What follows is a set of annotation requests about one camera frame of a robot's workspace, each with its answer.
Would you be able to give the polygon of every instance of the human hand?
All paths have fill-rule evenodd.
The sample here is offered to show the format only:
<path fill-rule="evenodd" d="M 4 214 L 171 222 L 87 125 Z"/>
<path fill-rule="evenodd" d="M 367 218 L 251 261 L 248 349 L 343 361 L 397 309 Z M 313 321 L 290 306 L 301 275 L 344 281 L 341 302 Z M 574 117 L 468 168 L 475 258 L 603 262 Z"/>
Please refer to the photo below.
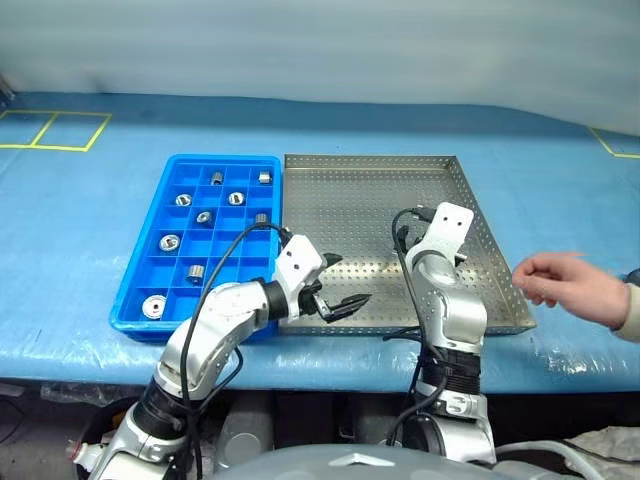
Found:
<path fill-rule="evenodd" d="M 630 308 L 622 281 L 581 260 L 575 253 L 539 253 L 513 271 L 513 284 L 534 305 L 560 303 L 574 315 L 618 329 Z"/>

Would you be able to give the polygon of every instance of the metal bearing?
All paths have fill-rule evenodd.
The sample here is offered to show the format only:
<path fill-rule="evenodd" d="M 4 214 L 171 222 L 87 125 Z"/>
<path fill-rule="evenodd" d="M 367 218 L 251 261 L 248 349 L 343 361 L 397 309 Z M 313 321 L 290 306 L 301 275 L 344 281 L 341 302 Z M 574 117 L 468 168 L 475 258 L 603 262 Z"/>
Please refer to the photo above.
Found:
<path fill-rule="evenodd" d="M 269 183 L 271 183 L 271 173 L 268 171 L 260 172 L 260 175 L 258 175 L 258 182 L 262 183 L 263 185 L 268 185 Z"/>
<path fill-rule="evenodd" d="M 191 195 L 188 193 L 181 193 L 176 197 L 176 205 L 179 207 L 188 207 L 191 205 Z"/>
<path fill-rule="evenodd" d="M 200 212 L 196 217 L 196 223 L 198 225 L 211 227 L 213 225 L 213 214 L 211 212 Z"/>
<path fill-rule="evenodd" d="M 142 302 L 142 314 L 151 320 L 158 320 L 162 317 L 166 303 L 164 295 L 151 295 Z"/>
<path fill-rule="evenodd" d="M 244 203 L 244 193 L 233 192 L 227 200 L 229 201 L 229 205 L 242 205 Z"/>
<path fill-rule="evenodd" d="M 222 185 L 222 181 L 224 180 L 224 175 L 222 172 L 215 172 L 211 175 L 211 180 L 209 180 L 209 185 Z"/>
<path fill-rule="evenodd" d="M 202 285 L 204 279 L 204 266 L 203 265 L 191 265 L 187 270 L 187 282 L 194 285 Z"/>
<path fill-rule="evenodd" d="M 266 213 L 257 213 L 255 223 L 269 223 L 269 216 Z"/>
<path fill-rule="evenodd" d="M 173 233 L 165 235 L 160 239 L 158 246 L 163 252 L 173 252 L 180 246 L 180 237 Z"/>

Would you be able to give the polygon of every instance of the perforated metal tray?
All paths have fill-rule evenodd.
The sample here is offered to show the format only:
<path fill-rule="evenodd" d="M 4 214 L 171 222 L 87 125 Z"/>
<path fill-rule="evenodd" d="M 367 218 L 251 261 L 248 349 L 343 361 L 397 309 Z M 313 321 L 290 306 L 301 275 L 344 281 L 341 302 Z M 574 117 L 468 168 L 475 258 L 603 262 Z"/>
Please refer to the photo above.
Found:
<path fill-rule="evenodd" d="M 511 273 L 454 156 L 285 156 L 284 224 L 308 235 L 321 252 L 344 260 L 320 278 L 329 303 L 371 293 L 353 317 L 331 325 L 301 318 L 288 333 L 371 335 L 416 325 L 400 264 L 393 251 L 391 220 L 402 208 L 436 207 L 443 201 L 473 210 L 475 218 L 461 252 L 461 281 L 484 301 L 490 335 L 535 326 Z M 425 226 L 410 221 L 411 237 Z"/>

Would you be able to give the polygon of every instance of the sleeve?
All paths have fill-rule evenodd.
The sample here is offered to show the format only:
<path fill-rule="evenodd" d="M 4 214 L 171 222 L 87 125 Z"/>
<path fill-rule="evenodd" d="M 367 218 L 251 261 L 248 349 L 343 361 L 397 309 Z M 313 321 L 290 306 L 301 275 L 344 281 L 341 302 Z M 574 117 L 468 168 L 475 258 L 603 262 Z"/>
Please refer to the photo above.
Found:
<path fill-rule="evenodd" d="M 630 342 L 640 343 L 640 287 L 629 284 L 629 313 L 615 334 Z"/>

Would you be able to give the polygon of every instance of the yellow tape line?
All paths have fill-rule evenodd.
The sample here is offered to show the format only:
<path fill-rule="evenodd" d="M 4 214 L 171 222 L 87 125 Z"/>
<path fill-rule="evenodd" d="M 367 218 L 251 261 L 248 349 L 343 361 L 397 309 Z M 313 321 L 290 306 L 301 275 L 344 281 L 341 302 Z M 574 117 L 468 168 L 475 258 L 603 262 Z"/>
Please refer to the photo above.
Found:
<path fill-rule="evenodd" d="M 596 140 L 600 142 L 600 144 L 604 147 L 609 155 L 612 155 L 616 158 L 640 158 L 640 153 L 622 153 L 622 152 L 614 152 L 613 149 L 609 146 L 607 142 L 600 136 L 600 134 L 596 131 L 595 128 L 587 127 L 587 129 L 591 132 Z"/>
<path fill-rule="evenodd" d="M 23 113 L 23 114 L 33 114 L 33 115 L 42 115 L 49 114 L 51 118 L 47 120 L 40 131 L 33 137 L 30 143 L 0 143 L 0 148 L 20 148 L 20 149 L 32 149 L 32 150 L 60 150 L 63 152 L 88 152 L 89 149 L 96 142 L 98 137 L 102 134 L 104 129 L 106 128 L 109 121 L 113 118 L 112 113 L 99 113 L 99 112 L 68 112 L 62 110 L 5 110 L 0 113 L 0 120 L 4 118 L 9 113 Z M 98 129 L 93 133 L 89 141 L 83 147 L 79 146 L 67 146 L 67 145 L 41 145 L 38 142 L 44 136 L 44 134 L 49 130 L 53 122 L 60 115 L 86 115 L 86 116 L 94 116 L 94 117 L 104 117 L 104 120 L 98 127 Z"/>

